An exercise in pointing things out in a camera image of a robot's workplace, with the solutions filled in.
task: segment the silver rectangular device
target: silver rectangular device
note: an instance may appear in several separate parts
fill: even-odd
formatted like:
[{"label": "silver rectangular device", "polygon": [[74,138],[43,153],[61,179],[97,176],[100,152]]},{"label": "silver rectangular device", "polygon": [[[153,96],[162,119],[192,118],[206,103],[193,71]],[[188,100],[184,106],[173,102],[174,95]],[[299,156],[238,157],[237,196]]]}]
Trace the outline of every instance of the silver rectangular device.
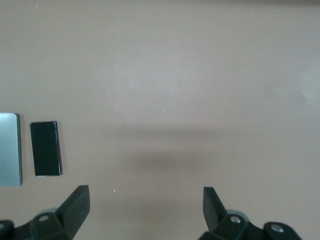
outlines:
[{"label": "silver rectangular device", "polygon": [[21,183],[19,115],[0,112],[0,186],[17,187]]}]

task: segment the table surface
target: table surface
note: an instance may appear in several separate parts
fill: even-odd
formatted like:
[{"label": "table surface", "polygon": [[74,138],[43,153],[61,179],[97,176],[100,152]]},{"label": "table surface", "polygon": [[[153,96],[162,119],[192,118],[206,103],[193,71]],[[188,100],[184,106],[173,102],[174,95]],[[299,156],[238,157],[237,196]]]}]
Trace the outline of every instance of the table surface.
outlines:
[{"label": "table surface", "polygon": [[[22,225],[89,185],[75,236],[196,240],[203,187],[262,227],[319,239],[320,5],[2,1],[0,112],[21,118]],[[63,175],[35,176],[30,123],[57,121]]]}]

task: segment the round metal joint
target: round metal joint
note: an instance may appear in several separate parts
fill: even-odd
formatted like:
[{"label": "round metal joint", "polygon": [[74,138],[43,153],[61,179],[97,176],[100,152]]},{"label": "round metal joint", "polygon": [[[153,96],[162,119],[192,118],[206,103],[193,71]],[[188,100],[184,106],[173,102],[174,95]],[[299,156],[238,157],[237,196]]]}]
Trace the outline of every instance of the round metal joint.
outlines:
[{"label": "round metal joint", "polygon": [[285,230],[278,224],[272,224],[271,229],[277,233],[283,233]]},{"label": "round metal joint", "polygon": [[234,224],[239,224],[241,223],[241,220],[238,216],[231,216],[230,217],[231,222],[233,222]]},{"label": "round metal joint", "polygon": [[48,219],[49,219],[48,215],[43,215],[39,218],[39,222],[44,222],[44,221],[47,221]]}]

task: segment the black smartphone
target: black smartphone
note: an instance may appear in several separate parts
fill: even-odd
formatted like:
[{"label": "black smartphone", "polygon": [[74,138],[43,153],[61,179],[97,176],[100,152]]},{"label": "black smartphone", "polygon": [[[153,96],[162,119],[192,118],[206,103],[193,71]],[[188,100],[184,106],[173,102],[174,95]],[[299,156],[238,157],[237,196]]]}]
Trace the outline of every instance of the black smartphone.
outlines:
[{"label": "black smartphone", "polygon": [[30,129],[35,175],[37,177],[61,175],[57,122],[32,122]]}]

